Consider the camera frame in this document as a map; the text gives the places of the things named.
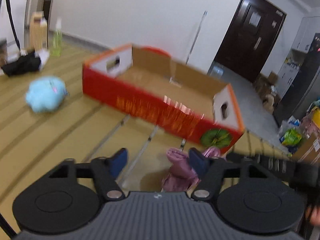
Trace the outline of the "person right hand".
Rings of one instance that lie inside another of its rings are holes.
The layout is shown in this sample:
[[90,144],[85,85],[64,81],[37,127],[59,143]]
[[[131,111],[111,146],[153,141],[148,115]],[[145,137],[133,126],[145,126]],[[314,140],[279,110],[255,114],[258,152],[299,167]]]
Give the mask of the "person right hand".
[[320,226],[320,207],[319,205],[309,206],[306,210],[306,219],[313,226]]

